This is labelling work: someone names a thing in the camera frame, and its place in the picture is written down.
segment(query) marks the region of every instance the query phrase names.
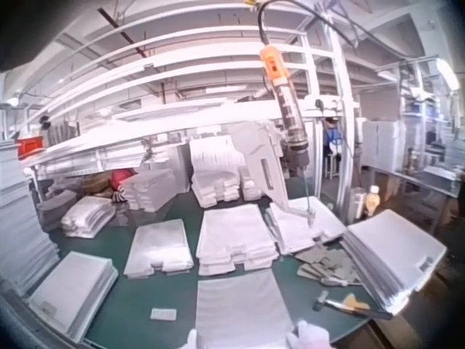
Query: blue shirt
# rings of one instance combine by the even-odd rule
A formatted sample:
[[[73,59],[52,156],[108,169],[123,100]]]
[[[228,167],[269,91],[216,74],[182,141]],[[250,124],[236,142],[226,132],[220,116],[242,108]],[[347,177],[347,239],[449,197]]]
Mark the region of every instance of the blue shirt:
[[[327,129],[325,131],[325,138],[323,140],[324,145],[328,145],[329,143],[333,144],[341,144],[341,133],[338,129]]]

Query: white glove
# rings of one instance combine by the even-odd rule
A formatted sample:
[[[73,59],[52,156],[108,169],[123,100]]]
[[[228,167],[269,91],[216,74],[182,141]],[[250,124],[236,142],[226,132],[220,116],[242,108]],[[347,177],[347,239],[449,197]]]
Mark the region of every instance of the white glove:
[[[288,333],[287,340],[291,349],[332,349],[328,331],[306,321],[300,321],[297,324],[297,336]]]
[[[197,330],[191,329],[187,336],[187,343],[179,349],[197,349]]]

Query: plastic bottle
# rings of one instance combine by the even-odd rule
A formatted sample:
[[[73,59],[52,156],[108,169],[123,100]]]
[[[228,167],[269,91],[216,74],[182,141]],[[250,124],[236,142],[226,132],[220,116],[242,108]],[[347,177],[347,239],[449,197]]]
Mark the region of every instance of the plastic bottle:
[[[370,187],[370,193],[368,193],[365,199],[365,207],[369,217],[373,216],[380,202],[381,199],[379,198],[379,187],[377,185],[372,185]]]

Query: workbench surface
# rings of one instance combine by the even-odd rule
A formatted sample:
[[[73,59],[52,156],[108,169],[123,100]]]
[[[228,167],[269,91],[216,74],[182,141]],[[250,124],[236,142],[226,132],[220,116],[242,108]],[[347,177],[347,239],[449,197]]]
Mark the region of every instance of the workbench surface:
[[[287,182],[287,185],[290,198],[304,195],[302,179],[293,178]],[[243,202],[221,203],[212,209],[239,204]],[[267,199],[263,198],[258,201],[258,204],[261,208],[266,207]],[[195,327],[197,283],[199,280],[212,277],[198,276],[198,260],[195,258],[195,251],[203,209],[197,204],[192,192],[178,195],[169,207],[164,220],[178,218],[181,218],[185,224],[190,251],[195,260],[194,268],[189,273],[172,276],[156,273],[154,276],[141,280],[128,280],[123,276],[136,227],[109,224],[96,238],[91,240],[66,238],[59,231],[51,234],[52,240],[58,243],[63,256],[69,251],[77,251],[111,258],[120,274],[94,318],[87,332],[87,339],[107,349],[174,349],[185,344],[188,332]],[[274,261],[272,266],[294,323],[305,319],[309,323],[325,327],[330,333],[331,342],[335,342],[367,322],[367,318],[346,315],[329,308],[323,308],[318,313],[313,311],[313,302],[320,295],[323,287],[316,281],[297,276],[299,265],[299,261],[287,256]],[[234,277],[244,273],[246,272],[242,266],[238,266],[234,273],[214,278]],[[330,298],[339,300],[343,300],[348,293],[353,292],[360,301],[373,305],[368,293],[361,286],[332,287],[329,292]],[[177,320],[151,321],[152,308],[175,308]]]

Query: ceiling light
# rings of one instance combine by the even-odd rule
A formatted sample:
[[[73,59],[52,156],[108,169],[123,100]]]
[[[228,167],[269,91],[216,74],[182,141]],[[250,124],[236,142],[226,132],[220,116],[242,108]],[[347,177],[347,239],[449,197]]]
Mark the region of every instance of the ceiling light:
[[[111,112],[110,108],[103,108],[99,110],[101,116],[109,116]]]
[[[389,81],[392,81],[392,82],[397,82],[397,79],[395,78],[394,74],[388,72],[388,71],[380,71],[378,73],[378,76],[380,78],[383,78],[383,79],[386,79],[386,80],[389,80]]]
[[[7,103],[12,107],[17,107],[20,104],[20,99],[18,97],[11,97],[7,99]]]
[[[247,85],[207,87],[205,89],[205,93],[210,95],[211,93],[235,92],[235,91],[242,91],[243,89],[246,89],[246,88],[247,88]]]
[[[436,67],[442,77],[445,80],[445,83],[449,86],[449,89],[456,91],[460,89],[460,84],[458,83],[457,75],[453,72],[449,63],[441,58],[436,59]]]

